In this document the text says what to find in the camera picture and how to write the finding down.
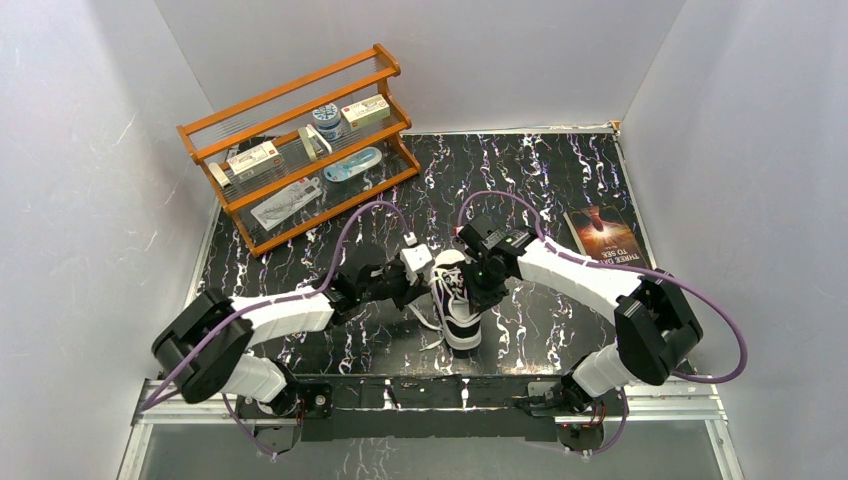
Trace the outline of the black white canvas sneaker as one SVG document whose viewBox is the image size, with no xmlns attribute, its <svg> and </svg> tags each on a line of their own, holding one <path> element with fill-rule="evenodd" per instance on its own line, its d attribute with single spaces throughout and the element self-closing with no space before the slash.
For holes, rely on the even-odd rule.
<svg viewBox="0 0 848 480">
<path fill-rule="evenodd" d="M 448 346 L 457 351 L 478 347 L 482 334 L 480 313 L 471 310 L 461 266 L 465 255 L 456 249 L 440 252 L 430 269 L 429 286 Z"/>
</svg>

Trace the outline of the white shoelace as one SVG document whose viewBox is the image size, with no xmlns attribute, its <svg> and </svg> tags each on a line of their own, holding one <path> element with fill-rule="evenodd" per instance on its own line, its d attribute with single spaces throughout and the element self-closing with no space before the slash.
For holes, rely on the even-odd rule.
<svg viewBox="0 0 848 480">
<path fill-rule="evenodd" d="M 414 315 L 423 325 L 440 333 L 450 348 L 458 351 L 475 348 L 479 344 L 479 320 L 471 312 L 459 264 L 435 266 L 429 285 L 439 324 L 430 323 L 417 307 L 410 305 Z"/>
</svg>

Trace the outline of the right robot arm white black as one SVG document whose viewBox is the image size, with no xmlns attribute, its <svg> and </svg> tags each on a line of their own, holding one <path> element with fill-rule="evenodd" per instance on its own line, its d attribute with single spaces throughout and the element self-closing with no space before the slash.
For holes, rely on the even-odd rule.
<svg viewBox="0 0 848 480">
<path fill-rule="evenodd" d="M 472 309 L 496 306 L 509 293 L 506 280 L 516 278 L 570 297 L 615 328 L 611 344 L 580 358 L 547 390 L 528 388 L 516 405 L 531 415 L 587 414 L 611 390 L 637 381 L 659 386 L 703 337 L 682 289 L 662 271 L 617 270 L 486 216 L 459 227 L 457 237 L 469 256 L 460 269 Z"/>
</svg>

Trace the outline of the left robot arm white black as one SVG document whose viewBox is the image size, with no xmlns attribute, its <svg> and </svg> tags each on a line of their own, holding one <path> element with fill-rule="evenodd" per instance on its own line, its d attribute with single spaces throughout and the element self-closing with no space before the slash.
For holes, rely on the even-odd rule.
<svg viewBox="0 0 848 480">
<path fill-rule="evenodd" d="M 263 297 L 199 294 L 153 341 L 151 351 L 189 404 L 235 394 L 259 401 L 275 416 L 294 411 L 299 391 L 290 373 L 250 354 L 264 342 L 341 325 L 360 306 L 383 300 L 404 308 L 428 288 L 433 257 L 419 244 L 388 259 L 376 245 L 355 248 L 313 286 Z"/>
</svg>

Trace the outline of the blue packaged item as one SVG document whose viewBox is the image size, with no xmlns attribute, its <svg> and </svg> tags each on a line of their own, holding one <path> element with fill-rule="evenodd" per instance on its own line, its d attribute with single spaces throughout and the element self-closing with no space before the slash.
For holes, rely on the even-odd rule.
<svg viewBox="0 0 848 480">
<path fill-rule="evenodd" d="M 382 159 L 383 152 L 380 149 L 373 146 L 366 147 L 343 160 L 328 165 L 324 168 L 323 175 L 329 182 L 345 182 L 376 166 Z"/>
</svg>

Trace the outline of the brown book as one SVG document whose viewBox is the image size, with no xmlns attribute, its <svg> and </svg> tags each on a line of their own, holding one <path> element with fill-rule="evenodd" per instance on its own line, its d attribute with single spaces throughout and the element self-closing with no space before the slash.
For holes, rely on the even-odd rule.
<svg viewBox="0 0 848 480">
<path fill-rule="evenodd" d="M 593 260 L 639 268 L 651 264 L 635 234 L 613 206 L 589 206 L 565 215 L 580 254 Z"/>
</svg>

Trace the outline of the white patterned flat package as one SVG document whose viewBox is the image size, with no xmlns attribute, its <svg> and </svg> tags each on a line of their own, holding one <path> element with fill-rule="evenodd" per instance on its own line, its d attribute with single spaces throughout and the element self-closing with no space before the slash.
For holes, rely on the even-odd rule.
<svg viewBox="0 0 848 480">
<path fill-rule="evenodd" d="M 266 231 L 270 231 L 320 195 L 319 178 L 302 178 L 255 206 L 250 213 Z"/>
</svg>

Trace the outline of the orange wooden shelf rack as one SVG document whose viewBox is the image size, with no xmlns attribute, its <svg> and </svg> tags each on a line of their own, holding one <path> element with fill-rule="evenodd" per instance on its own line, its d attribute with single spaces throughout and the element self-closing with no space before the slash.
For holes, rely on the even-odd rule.
<svg viewBox="0 0 848 480">
<path fill-rule="evenodd" d="M 254 256 L 265 254 L 420 173 L 420 163 L 402 138 L 412 125 L 411 119 L 395 101 L 389 86 L 390 78 L 400 73 L 395 56 L 376 43 L 299 79 L 177 126 L 187 153 L 203 171 L 221 208 Z M 390 104 L 387 118 L 351 131 L 342 117 L 344 135 L 337 141 L 328 141 L 333 153 L 316 161 L 308 158 L 297 130 L 307 124 L 314 126 L 314 109 L 334 103 L 341 112 L 343 107 L 376 94 L 382 94 Z M 246 181 L 235 177 L 227 161 L 265 141 L 272 141 L 277 147 L 281 162 Z M 379 164 L 345 182 L 333 183 L 324 178 L 325 167 L 370 146 L 383 152 Z M 306 177 L 321 180 L 321 195 L 266 231 L 250 210 Z"/>
</svg>

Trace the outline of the white green box top shelf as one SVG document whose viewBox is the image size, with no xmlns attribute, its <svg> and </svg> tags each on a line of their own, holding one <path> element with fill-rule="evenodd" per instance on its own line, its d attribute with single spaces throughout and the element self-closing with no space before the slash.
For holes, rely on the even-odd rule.
<svg viewBox="0 0 848 480">
<path fill-rule="evenodd" d="M 351 131 L 358 130 L 390 115 L 391 107 L 382 94 L 376 94 L 341 109 Z"/>
</svg>

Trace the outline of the round blue white tin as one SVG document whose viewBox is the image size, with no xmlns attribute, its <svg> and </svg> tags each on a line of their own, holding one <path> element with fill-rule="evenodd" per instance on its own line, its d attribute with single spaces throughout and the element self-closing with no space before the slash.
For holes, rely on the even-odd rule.
<svg viewBox="0 0 848 480">
<path fill-rule="evenodd" d="M 342 115 L 334 103 L 314 109 L 312 116 L 314 128 L 325 140 L 334 142 L 344 135 Z"/>
</svg>

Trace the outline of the white red box middle shelf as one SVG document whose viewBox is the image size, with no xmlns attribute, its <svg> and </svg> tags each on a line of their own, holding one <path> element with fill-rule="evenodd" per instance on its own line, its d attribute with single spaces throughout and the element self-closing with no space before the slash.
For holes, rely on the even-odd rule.
<svg viewBox="0 0 848 480">
<path fill-rule="evenodd" d="M 282 156 L 272 141 L 265 141 L 231 157 L 227 163 L 233 175 L 242 181 L 256 177 L 281 162 Z"/>
</svg>

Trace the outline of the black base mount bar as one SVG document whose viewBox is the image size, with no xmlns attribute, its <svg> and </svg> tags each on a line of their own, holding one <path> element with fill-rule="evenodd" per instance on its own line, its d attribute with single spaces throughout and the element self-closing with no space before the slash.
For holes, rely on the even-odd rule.
<svg viewBox="0 0 848 480">
<path fill-rule="evenodd" d="M 554 375 L 301 375 L 272 407 L 240 397 L 236 415 L 283 453 L 298 442 L 366 437 L 519 438 L 594 453 L 625 408 L 609 391 L 572 396 Z"/>
</svg>

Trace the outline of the aluminium frame rail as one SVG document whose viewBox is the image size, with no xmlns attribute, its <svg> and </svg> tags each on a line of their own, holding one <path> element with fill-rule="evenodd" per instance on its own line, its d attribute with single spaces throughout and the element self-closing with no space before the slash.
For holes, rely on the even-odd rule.
<svg viewBox="0 0 848 480">
<path fill-rule="evenodd" d="M 307 416 L 317 417 L 323 410 L 331 419 L 343 412 L 354 413 L 481 413 L 501 412 L 515 406 L 527 395 L 538 396 L 557 378 L 555 376 L 463 376 L 388 377 L 380 375 L 313 375 L 301 380 L 304 385 L 328 385 L 332 391 L 324 404 L 309 405 Z M 725 410 L 712 385 L 672 379 L 662 386 L 643 383 L 626 386 L 623 393 L 633 421 L 724 420 Z M 135 423 L 219 423 L 234 411 L 242 417 L 257 415 L 268 425 L 280 423 L 277 417 L 261 413 L 252 403 L 241 407 L 234 394 L 188 404 L 171 386 L 161 403 L 146 410 L 138 409 Z"/>
</svg>

